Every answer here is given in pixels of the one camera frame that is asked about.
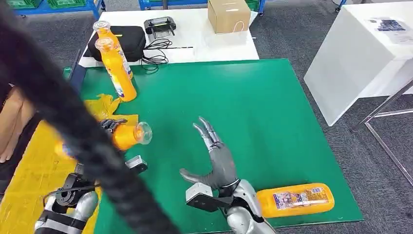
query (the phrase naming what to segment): black cable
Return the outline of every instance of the black cable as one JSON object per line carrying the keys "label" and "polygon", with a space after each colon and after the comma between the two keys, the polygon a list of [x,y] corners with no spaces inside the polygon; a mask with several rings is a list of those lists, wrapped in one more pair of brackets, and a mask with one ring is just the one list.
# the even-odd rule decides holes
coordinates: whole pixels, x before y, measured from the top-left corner
{"label": "black cable", "polygon": [[0,0],[0,82],[15,84],[100,181],[109,200],[133,231],[178,234],[179,230],[153,198],[144,181],[125,165],[96,119],[86,110],[62,70],[19,28],[5,0]]}
{"label": "black cable", "polygon": [[[144,50],[158,50],[160,51],[162,54],[161,55],[155,55],[152,57],[146,57],[145,54],[142,56],[142,58],[140,59],[141,62],[141,67],[147,71],[151,71],[153,73],[157,72],[159,67],[158,65],[160,64],[166,64],[169,62],[168,58],[166,57],[165,53],[161,50],[161,49],[168,49],[169,46],[172,45],[172,41],[170,41],[169,39],[156,39],[154,41],[152,41],[149,45],[147,45]],[[151,65],[155,65],[155,67],[153,68],[146,68],[144,66],[144,64],[142,63],[146,63],[146,64],[151,64]]]}
{"label": "black cable", "polygon": [[91,186],[84,186],[84,187],[78,187],[78,188],[61,189],[61,190],[52,191],[52,192],[46,194],[45,196],[43,196],[43,207],[46,206],[46,198],[48,198],[50,195],[53,195],[53,194],[61,194],[61,193],[64,193],[64,192],[70,192],[70,191],[76,191],[76,190],[81,191],[81,190],[94,189],[94,188],[97,188],[97,187],[100,187],[100,184],[95,184],[95,185],[91,185]]}

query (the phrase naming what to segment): orange bottle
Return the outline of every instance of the orange bottle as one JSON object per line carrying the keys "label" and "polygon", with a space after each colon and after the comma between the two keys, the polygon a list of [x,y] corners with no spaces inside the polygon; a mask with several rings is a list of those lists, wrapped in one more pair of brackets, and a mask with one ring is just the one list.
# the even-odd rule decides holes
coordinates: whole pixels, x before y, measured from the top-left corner
{"label": "orange bottle", "polygon": [[120,46],[119,39],[111,31],[111,24],[107,21],[99,20],[93,24],[93,29],[96,31],[99,38],[110,38],[114,42],[114,46],[119,54],[122,56],[125,70],[128,72],[129,79],[132,79],[133,73],[131,67],[126,60],[125,53],[123,53],[122,46]]}
{"label": "orange bottle", "polygon": [[110,38],[99,38],[94,45],[102,54],[103,64],[105,64],[120,99],[122,101],[135,99],[136,90],[129,79],[128,72],[124,67],[124,61],[116,50],[117,47],[113,40]]}
{"label": "orange bottle", "polygon": [[[114,145],[122,151],[130,149],[136,144],[147,145],[151,139],[152,129],[146,122],[140,122],[136,125],[121,123],[112,135]],[[60,156],[73,156],[73,153],[63,141],[56,144],[55,153]]]}
{"label": "orange bottle", "polygon": [[322,183],[301,184],[257,192],[264,218],[307,215],[329,211],[334,197]]}

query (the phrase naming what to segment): person's hand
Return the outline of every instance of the person's hand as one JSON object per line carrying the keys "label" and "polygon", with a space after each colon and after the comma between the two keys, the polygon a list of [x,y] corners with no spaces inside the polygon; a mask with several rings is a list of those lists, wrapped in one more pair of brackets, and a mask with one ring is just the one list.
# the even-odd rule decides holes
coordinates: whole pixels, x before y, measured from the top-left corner
{"label": "person's hand", "polygon": [[12,108],[20,108],[23,104],[24,101],[24,97],[20,91],[20,89],[18,89],[16,86],[14,86],[10,92],[9,95],[4,103],[4,107],[3,108],[7,108],[7,106],[10,106]]}
{"label": "person's hand", "polygon": [[194,128],[201,134],[209,151],[209,158],[212,164],[212,172],[208,175],[195,175],[182,168],[179,173],[191,183],[201,182],[212,189],[219,189],[238,181],[234,160],[229,149],[221,142],[220,138],[208,121],[199,117],[203,127],[193,124]]}

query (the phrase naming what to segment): black pouch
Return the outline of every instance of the black pouch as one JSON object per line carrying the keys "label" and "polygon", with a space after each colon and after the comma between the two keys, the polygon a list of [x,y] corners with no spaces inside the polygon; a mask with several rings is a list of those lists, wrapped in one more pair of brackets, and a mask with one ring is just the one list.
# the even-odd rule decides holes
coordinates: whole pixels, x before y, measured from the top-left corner
{"label": "black pouch", "polygon": [[[115,34],[122,47],[128,62],[136,62],[143,56],[143,49],[145,48],[146,38],[145,32],[139,26],[111,26],[111,31]],[[93,57],[95,60],[101,62],[102,55],[96,49],[94,43],[98,36],[95,33],[88,43],[88,50],[83,55],[84,57]]]}

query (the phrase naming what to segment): yellow plastic bag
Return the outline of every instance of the yellow plastic bag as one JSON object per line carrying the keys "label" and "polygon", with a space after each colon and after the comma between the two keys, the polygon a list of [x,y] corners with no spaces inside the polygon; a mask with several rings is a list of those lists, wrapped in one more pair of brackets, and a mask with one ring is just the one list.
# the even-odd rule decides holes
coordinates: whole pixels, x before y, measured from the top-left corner
{"label": "yellow plastic bag", "polygon": [[[113,115],[120,99],[100,94],[97,100],[87,100],[85,105],[97,120],[125,118],[130,124],[138,122],[138,115]],[[74,171],[76,161],[55,153],[59,134],[41,121],[30,140],[15,175],[0,203],[0,234],[33,233],[34,225],[43,212],[42,198],[61,187],[67,175]],[[83,234],[92,234],[96,223],[95,213],[89,218]]]}
{"label": "yellow plastic bag", "polygon": [[127,124],[135,125],[138,122],[138,115],[113,115],[120,103],[120,98],[113,100],[112,95],[99,94],[97,100],[86,100],[85,105],[89,112],[97,119],[106,118],[120,119],[124,118]]}

